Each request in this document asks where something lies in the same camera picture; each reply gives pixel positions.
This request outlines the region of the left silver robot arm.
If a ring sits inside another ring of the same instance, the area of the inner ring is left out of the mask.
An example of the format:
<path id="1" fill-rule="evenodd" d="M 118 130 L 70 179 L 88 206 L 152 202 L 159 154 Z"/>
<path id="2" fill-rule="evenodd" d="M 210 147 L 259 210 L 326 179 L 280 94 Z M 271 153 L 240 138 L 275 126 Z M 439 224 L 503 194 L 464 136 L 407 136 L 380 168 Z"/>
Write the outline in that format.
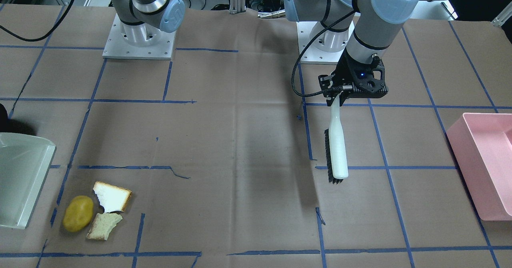
<path id="1" fill-rule="evenodd" d="M 318 77 L 328 106 L 388 93 L 382 57 L 419 1 L 442 0 L 284 0 L 287 20 L 319 22 L 322 32 L 345 33 L 360 14 L 335 70 Z"/>

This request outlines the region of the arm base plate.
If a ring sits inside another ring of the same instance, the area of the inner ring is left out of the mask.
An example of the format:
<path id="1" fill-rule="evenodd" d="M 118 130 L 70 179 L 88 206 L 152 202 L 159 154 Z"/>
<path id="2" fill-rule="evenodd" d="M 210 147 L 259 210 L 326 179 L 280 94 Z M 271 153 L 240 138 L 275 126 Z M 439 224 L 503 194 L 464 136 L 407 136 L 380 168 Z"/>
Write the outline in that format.
<path id="1" fill-rule="evenodd" d="M 176 33 L 148 24 L 131 26 L 115 15 L 102 56 L 116 60 L 172 60 Z"/>
<path id="2" fill-rule="evenodd" d="M 319 22 L 297 22 L 298 50 L 301 53 L 306 44 L 323 26 Z M 350 36 L 353 33 L 354 22 L 351 21 L 348 30 L 344 32 L 325 31 L 307 49 L 302 58 L 301 64 L 337 64 L 342 56 Z"/>

